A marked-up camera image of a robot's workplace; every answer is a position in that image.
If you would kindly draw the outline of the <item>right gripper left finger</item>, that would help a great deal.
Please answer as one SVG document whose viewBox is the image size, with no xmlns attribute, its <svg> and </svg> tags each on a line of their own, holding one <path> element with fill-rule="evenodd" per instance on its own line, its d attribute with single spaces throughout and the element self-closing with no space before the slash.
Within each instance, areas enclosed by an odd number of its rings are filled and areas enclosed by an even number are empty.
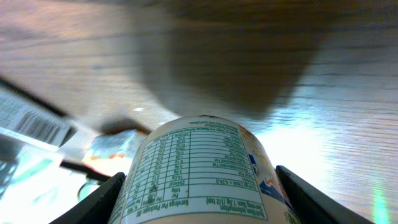
<svg viewBox="0 0 398 224">
<path fill-rule="evenodd" d="M 126 175 L 123 172 L 118 172 L 50 224 L 107 223 L 125 179 Z"/>
</svg>

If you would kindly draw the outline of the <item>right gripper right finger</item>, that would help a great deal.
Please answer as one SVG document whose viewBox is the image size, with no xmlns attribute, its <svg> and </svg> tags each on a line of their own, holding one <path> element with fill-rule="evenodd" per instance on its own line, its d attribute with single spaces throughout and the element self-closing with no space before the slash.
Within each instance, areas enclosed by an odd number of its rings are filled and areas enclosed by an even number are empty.
<svg viewBox="0 0 398 224">
<path fill-rule="evenodd" d="M 292 207 L 304 223 L 372 224 L 371 221 L 342 206 L 284 166 L 275 172 Z"/>
</svg>

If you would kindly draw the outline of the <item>small orange snack box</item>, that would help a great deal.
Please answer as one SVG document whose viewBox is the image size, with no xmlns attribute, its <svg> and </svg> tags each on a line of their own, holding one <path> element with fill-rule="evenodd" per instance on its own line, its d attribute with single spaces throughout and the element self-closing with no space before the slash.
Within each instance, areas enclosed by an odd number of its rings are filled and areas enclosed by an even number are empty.
<svg viewBox="0 0 398 224">
<path fill-rule="evenodd" d="M 117 134 L 94 138 L 82 163 L 94 171 L 108 176 L 118 172 L 128 175 L 133 159 L 146 133 L 130 129 Z"/>
</svg>

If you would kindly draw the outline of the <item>green lid white jar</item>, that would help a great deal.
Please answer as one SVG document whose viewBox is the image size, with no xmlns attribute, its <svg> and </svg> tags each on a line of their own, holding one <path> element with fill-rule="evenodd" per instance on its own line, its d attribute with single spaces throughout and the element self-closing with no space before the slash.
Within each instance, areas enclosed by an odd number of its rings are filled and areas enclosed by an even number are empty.
<svg viewBox="0 0 398 224">
<path fill-rule="evenodd" d="M 188 116 L 139 146 L 110 223 L 298 223 L 259 140 L 214 116 Z"/>
</svg>

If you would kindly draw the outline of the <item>white green medicine box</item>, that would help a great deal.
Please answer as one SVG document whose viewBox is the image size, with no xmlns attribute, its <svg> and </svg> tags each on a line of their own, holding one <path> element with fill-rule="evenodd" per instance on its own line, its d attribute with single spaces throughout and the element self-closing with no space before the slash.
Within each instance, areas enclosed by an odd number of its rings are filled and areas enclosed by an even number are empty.
<svg viewBox="0 0 398 224">
<path fill-rule="evenodd" d="M 73 129 L 55 113 L 1 87 L 1 136 L 57 151 Z"/>
</svg>

